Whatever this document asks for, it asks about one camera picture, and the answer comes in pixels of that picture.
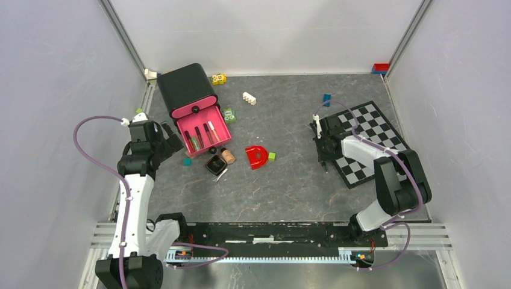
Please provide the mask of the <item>black pink drawer organizer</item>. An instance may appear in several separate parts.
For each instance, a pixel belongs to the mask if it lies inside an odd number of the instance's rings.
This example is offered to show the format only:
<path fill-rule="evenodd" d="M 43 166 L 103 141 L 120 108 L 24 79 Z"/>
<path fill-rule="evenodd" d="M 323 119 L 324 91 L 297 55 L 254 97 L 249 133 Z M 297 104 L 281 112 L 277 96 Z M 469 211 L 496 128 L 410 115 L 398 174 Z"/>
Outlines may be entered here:
<path fill-rule="evenodd" d="M 192 63 L 179 69 L 163 73 L 156 79 L 162 100 L 177 131 L 184 140 L 189 151 L 184 132 L 188 131 L 191 137 L 196 137 L 195 127 L 198 126 L 205 148 L 195 151 L 191 155 L 198 156 L 210 148 L 218 148 L 232 140 L 231 132 L 224 122 L 219 98 L 209 80 L 204 68 L 199 63 Z M 211 121 L 221 138 L 212 146 L 208 140 L 203 124 Z"/>

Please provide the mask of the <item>brown lip gloss tube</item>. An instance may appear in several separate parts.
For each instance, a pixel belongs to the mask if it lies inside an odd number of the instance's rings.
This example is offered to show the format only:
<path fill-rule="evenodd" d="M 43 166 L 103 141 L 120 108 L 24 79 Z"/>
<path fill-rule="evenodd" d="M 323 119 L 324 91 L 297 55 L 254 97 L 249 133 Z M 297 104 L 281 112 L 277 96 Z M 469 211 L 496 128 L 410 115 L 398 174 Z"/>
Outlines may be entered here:
<path fill-rule="evenodd" d="M 209 127 L 208 123 L 204 123 L 203 127 L 204 127 L 204 130 L 205 130 L 206 134 L 207 134 L 207 137 L 208 137 L 208 140 L 209 140 L 210 144 L 213 146 L 215 141 L 213 139 L 212 132 L 210 130 L 210 127 Z"/>

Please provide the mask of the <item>small red lipstick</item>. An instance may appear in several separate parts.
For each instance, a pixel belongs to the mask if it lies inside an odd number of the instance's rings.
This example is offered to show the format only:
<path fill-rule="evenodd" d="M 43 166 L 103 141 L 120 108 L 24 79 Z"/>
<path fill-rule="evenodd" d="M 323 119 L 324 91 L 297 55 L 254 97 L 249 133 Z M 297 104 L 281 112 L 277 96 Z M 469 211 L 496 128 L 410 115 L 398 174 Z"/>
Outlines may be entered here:
<path fill-rule="evenodd" d="M 205 148 L 204 140 L 202 138 L 202 134 L 201 134 L 201 131 L 198 126 L 195 127 L 195 132 L 196 132 L 201 149 L 204 149 Z"/>

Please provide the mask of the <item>foundation bottle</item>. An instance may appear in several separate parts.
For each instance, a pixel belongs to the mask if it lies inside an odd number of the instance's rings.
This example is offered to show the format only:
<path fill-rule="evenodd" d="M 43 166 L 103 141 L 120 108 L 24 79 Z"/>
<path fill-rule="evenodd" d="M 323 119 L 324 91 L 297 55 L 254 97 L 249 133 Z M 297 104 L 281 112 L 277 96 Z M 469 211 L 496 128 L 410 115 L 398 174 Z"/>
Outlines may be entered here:
<path fill-rule="evenodd" d="M 236 157 L 228 149 L 221 148 L 220 152 L 221 156 L 228 165 L 233 164 L 236 161 Z"/>

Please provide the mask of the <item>red lipstick tube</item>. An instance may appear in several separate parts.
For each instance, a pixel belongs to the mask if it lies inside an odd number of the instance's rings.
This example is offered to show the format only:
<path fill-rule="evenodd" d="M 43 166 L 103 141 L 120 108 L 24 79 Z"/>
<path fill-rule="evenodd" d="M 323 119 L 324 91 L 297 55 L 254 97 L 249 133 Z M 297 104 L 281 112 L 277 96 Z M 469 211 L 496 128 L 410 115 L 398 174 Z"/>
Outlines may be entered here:
<path fill-rule="evenodd" d="M 194 153 L 194 152 L 195 152 L 195 147 L 194 147 L 194 144 L 193 144 L 192 138 L 191 138 L 191 136 L 190 136 L 190 134 L 189 134 L 189 132 L 188 132 L 188 131 L 185 131 L 185 132 L 184 132 L 184 135 L 185 135 L 185 138 L 186 138 L 187 144 L 188 144 L 188 146 L 189 146 L 189 151 L 190 151 L 190 153 L 192 154 L 192 153 Z"/>

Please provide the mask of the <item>silver tweezers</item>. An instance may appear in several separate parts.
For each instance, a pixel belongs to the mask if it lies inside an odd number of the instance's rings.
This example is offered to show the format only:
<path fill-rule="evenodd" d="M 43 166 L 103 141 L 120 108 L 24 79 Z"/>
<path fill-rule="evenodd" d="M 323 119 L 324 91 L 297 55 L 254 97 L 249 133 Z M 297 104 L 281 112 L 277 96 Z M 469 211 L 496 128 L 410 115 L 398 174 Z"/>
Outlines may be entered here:
<path fill-rule="evenodd" d="M 214 182 L 217 183 L 220 178 L 222 177 L 222 175 L 224 175 L 226 172 L 227 172 L 228 168 L 224 169 L 222 172 L 220 172 L 220 174 L 214 179 Z"/>

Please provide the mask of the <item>pink white lip gloss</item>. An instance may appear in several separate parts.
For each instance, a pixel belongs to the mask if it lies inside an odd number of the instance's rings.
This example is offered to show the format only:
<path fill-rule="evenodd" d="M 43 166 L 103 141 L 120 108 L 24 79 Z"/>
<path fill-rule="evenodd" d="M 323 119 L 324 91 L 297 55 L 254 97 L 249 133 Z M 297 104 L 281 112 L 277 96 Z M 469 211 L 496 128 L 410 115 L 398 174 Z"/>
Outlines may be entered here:
<path fill-rule="evenodd" d="M 217 142 L 220 142 L 221 141 L 221 138 L 220 136 L 218 135 L 217 131 L 216 131 L 216 128 L 214 127 L 213 123 L 211 121 L 208 121 L 208 125 L 210 127 L 210 130 L 211 132 L 213 133 L 215 139 Z"/>

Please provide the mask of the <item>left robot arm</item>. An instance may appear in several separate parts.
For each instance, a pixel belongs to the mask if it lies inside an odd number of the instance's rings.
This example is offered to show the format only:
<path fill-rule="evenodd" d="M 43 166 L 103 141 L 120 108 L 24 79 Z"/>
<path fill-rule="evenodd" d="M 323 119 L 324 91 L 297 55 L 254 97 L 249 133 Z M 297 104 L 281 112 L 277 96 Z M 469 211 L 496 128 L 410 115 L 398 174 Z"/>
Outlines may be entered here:
<path fill-rule="evenodd" d="M 148 204 L 156 171 L 183 145 L 168 125 L 151 120 L 129 124 L 131 140 L 118 162 L 121 177 L 119 220 L 105 259 L 95 274 L 105 288 L 161 288 L 163 263 L 172 244 L 189 239 L 182 213 L 161 214 L 151 235 L 146 233 Z"/>

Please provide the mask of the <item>green lip balm tube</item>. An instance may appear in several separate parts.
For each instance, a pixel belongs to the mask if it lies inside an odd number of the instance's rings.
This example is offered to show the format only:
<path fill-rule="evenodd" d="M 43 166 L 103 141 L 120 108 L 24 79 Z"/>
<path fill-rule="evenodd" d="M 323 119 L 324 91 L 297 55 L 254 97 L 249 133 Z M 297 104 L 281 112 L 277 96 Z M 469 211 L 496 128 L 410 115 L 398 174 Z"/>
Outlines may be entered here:
<path fill-rule="evenodd" d="M 201 149 L 201 146 L 199 142 L 197 141 L 196 137 L 191 137 L 191 141 L 194 147 L 194 150 L 199 151 Z"/>

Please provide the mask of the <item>dark eyeliner pencil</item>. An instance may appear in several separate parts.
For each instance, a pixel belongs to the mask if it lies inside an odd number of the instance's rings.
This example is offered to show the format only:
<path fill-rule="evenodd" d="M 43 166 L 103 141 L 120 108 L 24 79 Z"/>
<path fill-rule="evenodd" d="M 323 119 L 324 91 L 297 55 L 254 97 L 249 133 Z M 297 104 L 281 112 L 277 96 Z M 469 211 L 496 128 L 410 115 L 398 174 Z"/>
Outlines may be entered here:
<path fill-rule="evenodd" d="M 328 174 L 327 163 L 325 161 L 321 161 L 321 166 L 326 174 Z"/>

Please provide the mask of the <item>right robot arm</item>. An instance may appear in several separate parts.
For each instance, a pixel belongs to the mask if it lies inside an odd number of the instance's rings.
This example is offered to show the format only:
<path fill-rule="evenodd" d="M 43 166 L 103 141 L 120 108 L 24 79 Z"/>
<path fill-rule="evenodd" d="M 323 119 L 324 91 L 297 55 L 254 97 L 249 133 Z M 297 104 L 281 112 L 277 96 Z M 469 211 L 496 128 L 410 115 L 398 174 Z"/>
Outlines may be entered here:
<path fill-rule="evenodd" d="M 316 130 L 313 140 L 321 164 L 345 157 L 374 173 L 377 199 L 350 218 L 348 238 L 352 244 L 363 246 L 372 238 L 372 231 L 387 228 L 390 222 L 420 210 L 431 201 L 431 189 L 415 151 L 385 148 L 363 137 L 355 128 L 345 131 L 334 119 L 320 119 L 315 114 L 313 121 Z"/>

